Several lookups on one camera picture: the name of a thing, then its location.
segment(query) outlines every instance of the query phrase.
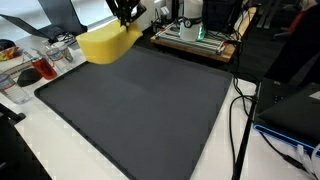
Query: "gray mat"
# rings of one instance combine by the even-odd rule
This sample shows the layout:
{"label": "gray mat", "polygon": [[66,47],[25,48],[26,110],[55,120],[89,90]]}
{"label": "gray mat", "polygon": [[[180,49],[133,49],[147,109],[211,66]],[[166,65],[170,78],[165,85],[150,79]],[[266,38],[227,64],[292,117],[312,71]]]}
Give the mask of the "gray mat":
{"label": "gray mat", "polygon": [[231,80],[133,47],[110,65],[84,63],[35,94],[128,178],[182,180],[192,175]]}

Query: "yellow sponge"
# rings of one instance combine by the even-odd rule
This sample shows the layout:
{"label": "yellow sponge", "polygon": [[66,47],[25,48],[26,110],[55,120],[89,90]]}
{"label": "yellow sponge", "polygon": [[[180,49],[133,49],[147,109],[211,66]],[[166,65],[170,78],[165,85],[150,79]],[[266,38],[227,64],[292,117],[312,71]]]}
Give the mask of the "yellow sponge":
{"label": "yellow sponge", "polygon": [[142,32],[136,23],[130,24],[127,31],[116,20],[100,29],[77,36],[77,41],[87,61],[109,64],[125,54],[140,36]]}

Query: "cable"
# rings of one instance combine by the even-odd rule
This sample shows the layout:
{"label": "cable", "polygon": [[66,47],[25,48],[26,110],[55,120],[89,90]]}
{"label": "cable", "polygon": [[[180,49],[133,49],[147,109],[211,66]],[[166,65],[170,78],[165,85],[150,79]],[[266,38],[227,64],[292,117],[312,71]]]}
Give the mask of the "cable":
{"label": "cable", "polygon": [[232,135],[232,107],[233,107],[233,104],[236,100],[242,98],[242,97],[246,97],[246,98],[249,98],[251,96],[238,96],[236,97],[235,99],[233,99],[233,101],[231,102],[230,104],[230,107],[229,107],[229,136],[230,136],[230,143],[231,143],[231,150],[232,150],[232,162],[233,162],[233,169],[235,169],[235,165],[236,165],[236,153],[235,153],[235,150],[234,150],[234,144],[233,144],[233,135]]}
{"label": "cable", "polygon": [[247,116],[249,117],[249,113],[246,110],[245,100],[249,100],[249,101],[253,102],[255,99],[255,96],[243,95],[242,91],[238,87],[238,82],[239,82],[238,78],[233,79],[233,86],[234,86],[235,90],[239,93],[239,96],[236,97],[235,99],[233,99],[233,101],[231,102],[230,107],[229,107],[229,136],[230,136],[230,143],[231,143],[231,150],[232,150],[233,169],[235,169],[235,165],[236,165],[236,155],[235,155],[233,135],[232,135],[232,107],[233,107],[234,102],[241,98],[242,102],[243,102],[244,111],[247,114]]}
{"label": "cable", "polygon": [[255,80],[255,84],[257,83],[260,83],[261,82],[261,79],[258,79],[256,76],[254,76],[253,74],[250,74],[250,73],[246,73],[246,72],[239,72],[239,71],[234,71],[234,72],[231,72],[234,76],[236,76],[236,74],[239,74],[239,75],[246,75],[246,76],[249,76],[251,77],[252,79]]}
{"label": "cable", "polygon": [[313,168],[312,168],[312,162],[310,158],[305,158],[304,157],[304,148],[303,146],[301,146],[300,144],[298,144],[297,146],[297,153],[299,155],[300,158],[300,162],[302,163],[302,165],[306,168],[307,172],[310,175],[310,178],[312,180],[318,180],[317,177],[315,176],[315,174],[313,174]]}
{"label": "cable", "polygon": [[307,170],[306,168],[303,166],[302,163],[300,163],[299,161],[297,161],[296,159],[294,159],[293,157],[283,154],[282,152],[280,152],[278,149],[276,149],[271,143],[270,141],[264,136],[263,133],[260,132],[260,135],[263,137],[263,139],[266,141],[266,143],[276,152],[278,153],[282,159],[284,159],[285,161],[287,161],[289,164],[291,164],[292,166],[296,167],[297,169],[301,169],[303,171],[305,171],[306,173]]}
{"label": "cable", "polygon": [[319,149],[320,149],[320,144],[318,144],[318,146],[314,148],[311,155],[312,168],[317,179],[320,179],[320,169],[316,164],[316,158],[317,158],[316,155]]}
{"label": "cable", "polygon": [[248,11],[249,22],[250,22],[250,20],[251,20],[251,17],[250,17],[250,9],[248,9],[247,11]]}
{"label": "cable", "polygon": [[240,25],[241,25],[241,23],[243,22],[243,12],[244,12],[244,9],[242,8],[242,11],[241,11],[241,21],[240,21],[240,23],[239,23],[239,26],[238,26],[238,28],[237,28],[237,31],[239,32],[239,29],[240,29]]}

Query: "green light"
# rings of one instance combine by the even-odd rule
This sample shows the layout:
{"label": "green light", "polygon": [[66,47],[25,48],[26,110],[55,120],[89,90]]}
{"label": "green light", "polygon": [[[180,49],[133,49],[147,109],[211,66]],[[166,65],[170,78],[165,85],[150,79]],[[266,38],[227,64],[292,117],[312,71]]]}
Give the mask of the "green light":
{"label": "green light", "polygon": [[200,31],[199,31],[199,35],[198,35],[198,40],[202,41],[204,38],[203,35],[203,29],[202,29],[202,25],[200,26]]}

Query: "wire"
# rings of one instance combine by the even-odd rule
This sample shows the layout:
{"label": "wire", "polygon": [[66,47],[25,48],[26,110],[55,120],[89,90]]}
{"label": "wire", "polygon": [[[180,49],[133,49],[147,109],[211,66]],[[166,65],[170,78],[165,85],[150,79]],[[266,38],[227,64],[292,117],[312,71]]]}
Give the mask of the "wire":
{"label": "wire", "polygon": [[243,12],[244,12],[244,9],[242,8],[242,11],[241,11],[241,21],[240,21],[240,23],[239,23],[239,26],[238,26],[238,28],[237,28],[237,31],[239,32],[239,29],[240,29],[240,25],[241,25],[241,23],[243,22]]}
{"label": "wire", "polygon": [[256,76],[254,76],[253,74],[250,74],[250,73],[246,73],[246,72],[239,72],[239,71],[234,71],[234,72],[231,72],[232,74],[234,74],[235,76],[237,74],[239,75],[246,75],[246,76],[249,76],[251,77],[252,79],[254,79],[254,83],[257,84],[257,83],[260,83],[261,82],[261,79],[258,79]]}
{"label": "wire", "polygon": [[232,107],[233,107],[234,102],[242,97],[249,98],[251,96],[238,96],[235,99],[233,99],[233,101],[231,102],[230,107],[229,107],[229,137],[230,137],[231,150],[232,150],[233,169],[235,169],[235,166],[236,166],[236,153],[235,153],[235,149],[234,149],[233,135],[232,135]]}
{"label": "wire", "polygon": [[303,146],[301,146],[300,144],[298,144],[297,146],[297,153],[299,155],[299,158],[300,158],[300,162],[302,163],[302,165],[306,168],[307,172],[309,173],[310,175],[310,178],[312,180],[318,180],[318,178],[315,176],[315,174],[313,174],[313,167],[312,167],[312,162],[311,162],[311,159],[310,158],[305,158],[304,157],[304,148]]}
{"label": "wire", "polygon": [[314,148],[313,152],[312,152],[312,155],[311,155],[311,162],[312,162],[312,168],[314,170],[314,174],[316,175],[316,178],[317,179],[320,179],[320,169],[318,168],[317,164],[316,164],[316,155],[317,155],[317,152],[319,151],[320,149],[320,144],[317,145],[317,147]]}
{"label": "wire", "polygon": [[239,82],[238,78],[233,79],[233,86],[234,86],[235,90],[239,93],[239,96],[236,97],[235,99],[233,99],[233,101],[231,102],[230,107],[229,107],[229,137],[230,137],[230,144],[231,144],[231,150],[232,150],[233,170],[235,169],[235,165],[236,165],[236,155],[235,155],[235,148],[234,148],[233,135],[232,135],[232,107],[233,107],[234,102],[241,98],[242,103],[243,103],[243,107],[244,107],[244,111],[247,114],[247,116],[249,117],[249,113],[246,110],[245,100],[249,100],[251,102],[253,102],[255,100],[255,96],[243,95],[242,91],[238,87],[238,82]]}
{"label": "wire", "polygon": [[248,16],[249,16],[249,22],[251,20],[251,17],[250,17],[250,9],[248,9]]}
{"label": "wire", "polygon": [[157,17],[157,19],[156,19],[156,22],[157,22],[157,20],[160,19],[159,12],[158,12],[158,9],[157,9],[157,8],[156,8],[156,10],[155,10],[155,16]]}
{"label": "wire", "polygon": [[209,35],[210,37],[212,38],[215,38],[215,39],[218,39],[218,40],[222,40],[222,41],[226,41],[226,40],[236,40],[234,37],[230,36],[230,35],[227,35],[227,34],[223,34],[221,32],[217,32],[216,34],[213,34],[212,32],[210,31],[207,31],[206,32],[207,35]]}
{"label": "wire", "polygon": [[296,159],[294,159],[293,157],[286,155],[282,152],[280,152],[278,149],[276,149],[271,143],[270,141],[265,137],[265,135],[263,133],[260,132],[260,135],[263,137],[263,139],[266,141],[266,143],[276,152],[278,153],[282,159],[284,159],[285,161],[287,161],[289,164],[291,164],[292,166],[296,167],[297,169],[301,169],[303,171],[305,171],[306,173],[308,173],[308,171],[306,170],[306,168],[303,166],[302,163],[300,163],[299,161],[297,161]]}

